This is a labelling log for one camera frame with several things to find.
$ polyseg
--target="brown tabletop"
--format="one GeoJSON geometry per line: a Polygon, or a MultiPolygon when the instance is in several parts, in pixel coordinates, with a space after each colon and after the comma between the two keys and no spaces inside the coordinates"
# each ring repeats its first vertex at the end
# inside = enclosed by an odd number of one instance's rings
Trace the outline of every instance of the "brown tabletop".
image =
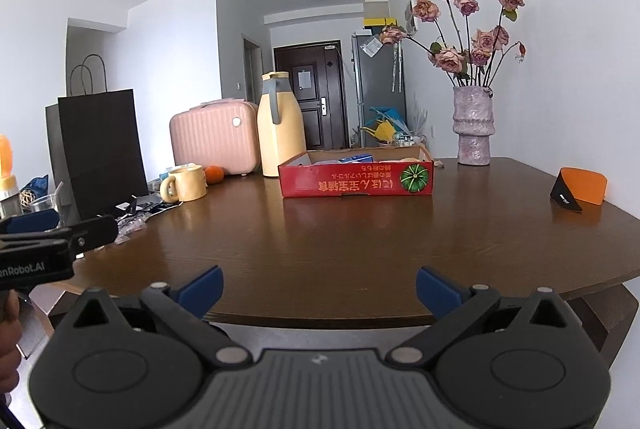
{"type": "Polygon", "coordinates": [[[258,174],[230,177],[149,220],[126,243],[76,262],[71,289],[179,287],[212,265],[225,276],[219,322],[299,328],[429,324],[415,275],[432,265],[463,285],[567,300],[640,275],[640,221],[619,208],[552,203],[555,177],[509,158],[446,167],[433,196],[290,198],[258,174]]]}

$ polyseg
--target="gray thermos handle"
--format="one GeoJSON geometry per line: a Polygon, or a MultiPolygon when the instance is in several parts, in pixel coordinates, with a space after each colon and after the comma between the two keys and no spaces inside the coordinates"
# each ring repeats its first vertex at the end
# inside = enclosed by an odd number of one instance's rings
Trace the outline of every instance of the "gray thermos handle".
{"type": "Polygon", "coordinates": [[[271,122],[274,124],[279,124],[280,121],[280,110],[278,109],[278,92],[277,84],[275,79],[271,79],[268,81],[269,83],[269,105],[271,106],[271,122]]]}

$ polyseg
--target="gray refrigerator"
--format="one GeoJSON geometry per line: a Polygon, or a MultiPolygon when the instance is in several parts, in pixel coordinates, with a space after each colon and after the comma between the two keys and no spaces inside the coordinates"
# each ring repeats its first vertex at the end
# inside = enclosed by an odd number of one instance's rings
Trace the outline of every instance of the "gray refrigerator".
{"type": "MultiPolygon", "coordinates": [[[[396,75],[395,91],[392,91],[394,48],[386,44],[373,57],[369,57],[361,46],[370,40],[370,35],[353,35],[351,37],[358,93],[359,125],[362,127],[377,116],[375,112],[369,110],[370,107],[394,107],[406,122],[404,82],[402,88],[399,88],[398,75],[396,75]]],[[[365,147],[376,147],[378,142],[369,133],[361,130],[360,144],[365,147]]]]}

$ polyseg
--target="vase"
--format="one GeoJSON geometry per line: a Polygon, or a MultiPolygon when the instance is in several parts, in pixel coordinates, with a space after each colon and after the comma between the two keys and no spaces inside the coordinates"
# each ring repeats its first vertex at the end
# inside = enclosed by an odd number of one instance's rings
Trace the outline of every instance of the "vase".
{"type": "Polygon", "coordinates": [[[489,137],[495,134],[494,102],[481,86],[453,88],[453,132],[458,133],[458,163],[489,165],[489,137]]]}

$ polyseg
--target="human hand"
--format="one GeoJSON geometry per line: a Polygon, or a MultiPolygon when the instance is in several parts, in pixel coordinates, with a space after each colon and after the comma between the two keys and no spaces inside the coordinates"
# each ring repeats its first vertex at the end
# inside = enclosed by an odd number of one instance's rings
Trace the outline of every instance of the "human hand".
{"type": "Polygon", "coordinates": [[[0,323],[0,393],[8,393],[18,385],[18,366],[22,360],[16,345],[22,336],[18,320],[20,303],[14,290],[4,304],[4,321],[0,323]]]}

